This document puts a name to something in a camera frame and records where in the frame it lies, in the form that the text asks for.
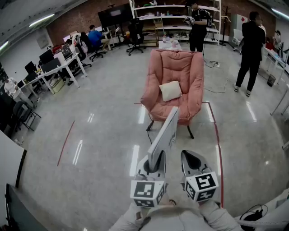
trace black pants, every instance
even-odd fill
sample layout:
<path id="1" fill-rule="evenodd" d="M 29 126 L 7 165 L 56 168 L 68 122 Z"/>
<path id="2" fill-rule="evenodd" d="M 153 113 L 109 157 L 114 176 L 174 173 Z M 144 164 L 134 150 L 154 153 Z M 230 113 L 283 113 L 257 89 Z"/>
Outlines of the black pants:
<path id="1" fill-rule="evenodd" d="M 192 31 L 190 33 L 190 50 L 203 52 L 204 39 L 206 37 L 207 31 Z"/>
<path id="2" fill-rule="evenodd" d="M 247 90 L 251 91 L 255 84 L 256 76 L 259 70 L 259 65 L 260 65 L 260 60 L 258 58 L 254 59 L 249 55 L 243 55 L 236 86 L 240 87 L 242 85 L 244 77 L 246 73 L 248 72 L 248 70 L 250 69 L 250 78 L 249 78 Z"/>

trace pink armchair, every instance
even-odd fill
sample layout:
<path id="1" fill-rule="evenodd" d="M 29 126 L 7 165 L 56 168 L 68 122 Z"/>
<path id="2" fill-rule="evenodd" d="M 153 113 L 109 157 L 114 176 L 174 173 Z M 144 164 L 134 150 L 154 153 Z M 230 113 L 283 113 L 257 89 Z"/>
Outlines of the pink armchair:
<path id="1" fill-rule="evenodd" d="M 159 85 L 178 81 L 182 96 L 164 102 Z M 204 59 L 199 52 L 152 50 L 149 73 L 140 102 L 148 109 L 154 121 L 165 121 L 173 106 L 179 107 L 178 124 L 190 130 L 192 118 L 200 111 L 204 93 Z"/>

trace wall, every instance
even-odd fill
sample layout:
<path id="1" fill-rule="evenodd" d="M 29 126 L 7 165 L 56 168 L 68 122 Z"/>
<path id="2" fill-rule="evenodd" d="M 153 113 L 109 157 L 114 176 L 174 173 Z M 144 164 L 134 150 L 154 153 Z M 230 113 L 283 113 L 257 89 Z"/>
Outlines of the wall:
<path id="1" fill-rule="evenodd" d="M 0 226 L 6 224 L 6 184 L 15 186 L 19 165 L 24 152 L 2 131 L 0 131 Z"/>
<path id="2" fill-rule="evenodd" d="M 263 8 L 257 6 L 256 4 L 248 0 L 222 0 L 222 15 L 225 15 L 226 6 L 228 7 L 229 18 L 232 14 L 240 14 L 249 18 L 249 14 L 251 11 L 258 11 L 263 19 L 263 25 L 266 29 L 267 36 L 274 36 L 276 18 Z M 230 25 L 228 24 L 226 26 L 225 35 L 229 35 Z"/>
<path id="3" fill-rule="evenodd" d="M 115 6 L 129 3 L 129 0 L 89 0 L 54 20 L 47 26 L 48 34 L 54 45 L 62 44 L 63 38 L 73 31 L 88 32 L 89 26 L 101 26 L 98 12 Z"/>
<path id="4" fill-rule="evenodd" d="M 47 36 L 48 43 L 52 46 L 47 30 L 42 28 L 27 35 L 0 57 L 0 62 L 8 77 L 12 77 L 19 82 L 27 76 L 28 73 L 25 70 L 25 66 L 30 61 L 38 65 L 39 56 L 47 50 L 46 47 L 40 49 L 37 43 L 37 39 L 43 34 Z"/>
<path id="5" fill-rule="evenodd" d="M 289 48 L 289 21 L 278 19 L 276 22 L 276 30 L 281 32 L 281 39 L 284 42 L 284 50 Z"/>

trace pillow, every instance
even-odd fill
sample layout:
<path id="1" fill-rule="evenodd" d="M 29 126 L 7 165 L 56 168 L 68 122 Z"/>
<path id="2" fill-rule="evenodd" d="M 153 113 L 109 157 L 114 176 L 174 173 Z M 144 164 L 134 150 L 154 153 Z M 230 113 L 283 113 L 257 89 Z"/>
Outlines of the pillow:
<path id="1" fill-rule="evenodd" d="M 160 85 L 159 88 L 162 91 L 163 101 L 165 102 L 182 96 L 182 91 L 178 81 L 165 83 L 163 85 Z"/>

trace gray floor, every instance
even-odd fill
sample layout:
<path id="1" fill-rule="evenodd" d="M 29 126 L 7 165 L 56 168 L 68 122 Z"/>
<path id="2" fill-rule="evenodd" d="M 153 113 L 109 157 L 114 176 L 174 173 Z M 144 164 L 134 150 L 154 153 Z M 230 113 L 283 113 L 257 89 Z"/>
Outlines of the gray floor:
<path id="1" fill-rule="evenodd" d="M 42 94 L 36 110 L 42 118 L 35 132 L 24 135 L 23 147 L 28 153 L 21 190 L 63 230 L 105 231 L 130 204 L 132 154 L 138 151 L 140 160 L 150 145 L 145 131 L 149 117 L 141 105 L 134 103 L 140 102 L 142 96 L 152 48 L 144 54 L 136 51 L 131 57 L 125 49 L 116 48 L 103 59 L 97 58 L 92 68 L 86 68 L 88 77 L 78 77 L 79 89 L 72 84 L 54 96 Z M 229 46 L 206 44 L 205 60 L 208 65 L 212 60 L 220 62 L 220 68 L 205 67 L 207 90 L 203 101 L 210 102 L 219 130 L 224 207 L 237 216 L 255 204 L 268 202 L 286 188 L 289 162 L 281 146 L 289 133 L 286 116 L 280 116 L 284 104 L 274 116 L 270 115 L 285 83 L 270 88 L 258 76 L 248 98 L 248 76 L 239 93 L 233 90 L 241 63 L 238 53 Z M 180 205 L 189 203 L 179 185 L 181 150 L 204 155 L 221 179 L 217 138 L 208 109 L 203 104 L 192 120 L 194 140 L 186 127 L 178 127 L 176 144 L 168 156 L 168 194 Z M 155 123 L 151 138 L 161 125 Z M 216 199 L 220 198 L 219 188 Z"/>

